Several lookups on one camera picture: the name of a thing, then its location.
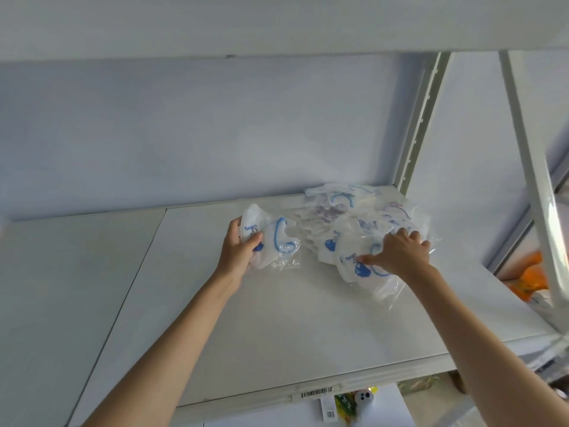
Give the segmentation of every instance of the upper shelf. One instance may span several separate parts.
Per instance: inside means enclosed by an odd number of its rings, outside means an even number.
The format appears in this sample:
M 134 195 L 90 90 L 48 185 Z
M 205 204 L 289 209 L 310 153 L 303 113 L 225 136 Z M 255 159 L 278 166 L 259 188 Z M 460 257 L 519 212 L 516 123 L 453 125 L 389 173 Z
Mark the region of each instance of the upper shelf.
M 10 0 L 0 62 L 569 47 L 569 0 Z

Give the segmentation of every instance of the metal upright post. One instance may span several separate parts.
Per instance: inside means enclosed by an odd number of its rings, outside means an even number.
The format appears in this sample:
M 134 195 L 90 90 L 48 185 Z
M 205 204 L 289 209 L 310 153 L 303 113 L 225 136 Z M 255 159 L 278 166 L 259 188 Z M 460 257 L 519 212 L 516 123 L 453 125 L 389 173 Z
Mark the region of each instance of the metal upright post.
M 532 100 L 524 78 L 522 52 L 500 51 L 500 64 L 551 298 L 556 310 L 566 310 L 569 307 L 567 253 L 543 141 L 536 129 L 536 123 L 531 122 L 531 117 L 538 117 L 539 114 L 535 114 L 531 109 Z M 569 324 L 563 324 L 563 328 L 569 329 Z

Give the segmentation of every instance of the brown object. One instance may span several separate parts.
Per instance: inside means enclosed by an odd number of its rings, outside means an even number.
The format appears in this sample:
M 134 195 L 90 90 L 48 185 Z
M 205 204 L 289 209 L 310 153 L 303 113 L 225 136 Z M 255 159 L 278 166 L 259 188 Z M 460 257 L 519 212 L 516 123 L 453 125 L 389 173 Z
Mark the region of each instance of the brown object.
M 448 375 L 451 377 L 451 381 L 459 393 L 468 394 L 466 392 L 466 387 L 464 386 L 464 381 L 462 380 L 458 370 L 453 370 L 452 372 L 449 372 Z

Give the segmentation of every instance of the floor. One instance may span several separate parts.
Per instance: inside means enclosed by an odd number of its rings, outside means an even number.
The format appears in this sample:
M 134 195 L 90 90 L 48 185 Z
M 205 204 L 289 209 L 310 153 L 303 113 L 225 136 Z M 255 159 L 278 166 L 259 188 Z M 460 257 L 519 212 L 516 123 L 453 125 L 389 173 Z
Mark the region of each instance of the floor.
M 446 373 L 441 374 L 439 378 L 431 388 L 403 396 L 416 427 L 433 426 L 441 416 L 464 399 Z M 457 427 L 484 427 L 486 424 L 475 410 L 455 425 Z

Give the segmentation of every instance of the barcode label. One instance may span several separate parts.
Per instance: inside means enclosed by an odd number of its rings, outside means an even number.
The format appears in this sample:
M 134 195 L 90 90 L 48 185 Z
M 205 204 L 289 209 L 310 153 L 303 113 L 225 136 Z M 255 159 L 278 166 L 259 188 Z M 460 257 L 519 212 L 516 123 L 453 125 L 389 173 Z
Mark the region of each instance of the barcode label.
M 319 396 L 321 394 L 326 394 L 326 393 L 329 393 L 332 391 L 334 391 L 334 387 L 313 389 L 312 391 L 305 391 L 305 392 L 301 393 L 301 398 L 305 399 L 306 397 Z

